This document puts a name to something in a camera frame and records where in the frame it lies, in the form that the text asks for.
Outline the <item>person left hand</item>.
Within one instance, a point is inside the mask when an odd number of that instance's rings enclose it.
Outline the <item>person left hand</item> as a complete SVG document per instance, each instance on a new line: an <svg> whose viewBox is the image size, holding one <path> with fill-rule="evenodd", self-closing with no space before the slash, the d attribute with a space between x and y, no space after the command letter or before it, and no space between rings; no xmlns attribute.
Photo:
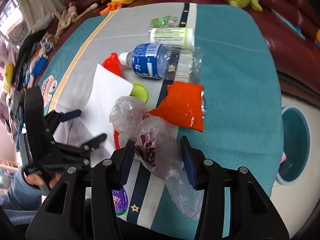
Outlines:
<svg viewBox="0 0 320 240"><path fill-rule="evenodd" d="M30 186L33 186L37 189L40 189L40 187L43 187L45 185L44 180L42 178L41 175L39 174L30 174L30 175L26 175L24 172L22 173L24 176L24 179L26 181L26 183ZM57 184L57 182L60 180L60 178L62 177L61 173L56 173L54 174L53 178L51 179L50 183L49 183L49 187L51 189L54 188L54 186Z"/></svg>

